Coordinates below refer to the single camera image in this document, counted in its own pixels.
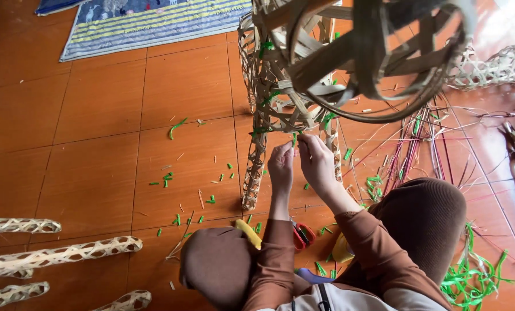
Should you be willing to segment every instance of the yellow object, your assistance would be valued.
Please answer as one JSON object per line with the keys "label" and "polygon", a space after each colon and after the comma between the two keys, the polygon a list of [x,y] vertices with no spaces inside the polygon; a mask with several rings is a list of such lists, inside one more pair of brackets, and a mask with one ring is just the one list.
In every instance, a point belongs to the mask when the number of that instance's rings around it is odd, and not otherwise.
{"label": "yellow object", "polygon": [[234,228],[240,229],[246,233],[248,237],[248,241],[252,243],[256,249],[261,250],[261,238],[257,236],[257,234],[252,230],[252,227],[248,226],[248,224],[242,219],[237,219],[234,222]]}
{"label": "yellow object", "polygon": [[340,233],[340,236],[336,240],[336,244],[332,249],[332,258],[339,263],[354,258],[354,255],[347,250],[347,241],[342,233]]}

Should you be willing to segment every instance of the woman's right hand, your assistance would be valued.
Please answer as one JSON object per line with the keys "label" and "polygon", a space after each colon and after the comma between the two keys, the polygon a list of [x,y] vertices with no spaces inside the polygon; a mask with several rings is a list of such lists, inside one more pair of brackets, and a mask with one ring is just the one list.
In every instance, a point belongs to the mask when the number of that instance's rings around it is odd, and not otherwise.
{"label": "woman's right hand", "polygon": [[298,135],[299,153],[305,179],[315,192],[325,200],[341,186],[334,176],[334,154],[316,135]]}

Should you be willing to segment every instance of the orange tiled floor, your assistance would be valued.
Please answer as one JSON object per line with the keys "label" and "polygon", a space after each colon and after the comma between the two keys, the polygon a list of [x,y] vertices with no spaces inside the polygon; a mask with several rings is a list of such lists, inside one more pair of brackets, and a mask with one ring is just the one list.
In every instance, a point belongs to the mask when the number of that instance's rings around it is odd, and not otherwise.
{"label": "orange tiled floor", "polygon": [[[129,234],[141,238],[144,247],[138,253],[39,269],[30,280],[0,278],[0,288],[39,280],[51,284],[47,294],[2,310],[89,310],[134,289],[152,292],[147,310],[211,309],[198,293],[178,283],[178,265],[163,259],[185,230],[171,225],[175,214],[183,220],[192,210],[198,218],[205,216],[203,223],[193,224],[193,230],[226,226],[243,216],[239,198],[251,115],[247,114],[236,34],[59,63],[75,10],[36,17],[32,12],[37,3],[0,1],[0,217],[54,219],[62,223],[63,231],[0,234],[0,254]],[[478,16],[475,48],[482,58],[515,43],[515,0],[479,1]],[[351,22],[337,24],[340,31],[350,28]],[[416,31],[415,25],[404,28],[398,32],[399,39]],[[384,83],[392,88],[407,80]],[[515,89],[508,86],[468,93],[446,90],[446,95],[453,106],[515,112]],[[362,99],[359,107],[367,105],[372,104]],[[175,130],[175,139],[168,138],[171,126],[185,117],[188,120]],[[207,124],[198,127],[197,118]],[[470,113],[455,109],[443,124],[458,127],[473,122]],[[440,151],[446,155],[444,168],[451,166],[458,176],[468,158],[478,161],[474,172],[468,166],[472,178],[462,188],[468,218],[475,219],[492,235],[492,242],[515,258],[515,164],[508,160],[505,141],[496,128],[500,123],[500,119],[484,119],[483,124],[464,131],[448,132],[451,138],[471,138],[447,140]],[[355,149],[380,127],[341,120],[342,152]],[[390,124],[375,138],[385,139],[398,127]],[[272,133],[268,144],[290,137]],[[379,144],[371,141],[354,156],[363,159]],[[392,147],[366,158],[356,168],[357,180],[348,174],[344,184],[353,184],[354,190],[355,185],[363,185]],[[432,175],[429,157],[425,145],[419,165],[424,171],[414,170],[412,176]],[[233,169],[228,170],[226,163]],[[149,186],[161,180],[161,168],[168,164],[174,172],[169,187]],[[344,163],[343,173],[347,170]],[[231,173],[235,173],[233,179],[228,178]],[[220,174],[226,174],[223,182],[210,183]],[[332,223],[332,215],[313,189],[303,189],[305,183],[296,169],[290,213],[315,229]],[[255,223],[266,221],[270,185],[265,175]],[[205,198],[214,194],[217,203],[202,210],[198,189]],[[157,237],[160,227],[163,231]],[[314,261],[323,261],[337,233],[319,237],[297,255],[296,265],[311,267]],[[501,254],[480,238],[475,251],[491,262]],[[323,266],[332,268],[331,262]],[[512,259],[503,265],[503,276],[515,279]],[[175,292],[169,287],[171,280]],[[498,298],[486,298],[483,310],[509,307],[515,310],[515,284],[502,283]]]}

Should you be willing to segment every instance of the brown pants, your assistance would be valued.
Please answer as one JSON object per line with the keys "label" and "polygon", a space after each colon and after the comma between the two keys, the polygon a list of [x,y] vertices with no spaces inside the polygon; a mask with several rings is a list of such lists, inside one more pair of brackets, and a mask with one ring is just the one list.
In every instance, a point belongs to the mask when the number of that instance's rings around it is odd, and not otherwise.
{"label": "brown pants", "polygon": [[[369,208],[391,237],[436,284],[441,284],[465,225],[466,203],[451,184],[418,178],[393,189]],[[219,310],[240,310],[254,272],[257,251],[241,230],[198,230],[181,251],[180,282],[196,289]],[[336,282],[380,295],[356,257]],[[296,276],[294,295],[309,287]]]}

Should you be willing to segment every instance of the woman's left hand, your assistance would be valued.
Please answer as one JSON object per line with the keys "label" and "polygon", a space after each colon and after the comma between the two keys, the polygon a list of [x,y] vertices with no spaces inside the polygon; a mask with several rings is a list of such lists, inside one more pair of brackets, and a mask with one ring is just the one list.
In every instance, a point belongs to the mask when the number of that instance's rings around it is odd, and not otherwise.
{"label": "woman's left hand", "polygon": [[290,194],[292,181],[294,180],[294,157],[297,156],[298,151],[294,151],[292,141],[284,145],[278,145],[273,149],[271,158],[267,163],[269,173],[271,174],[273,195],[288,196]]}

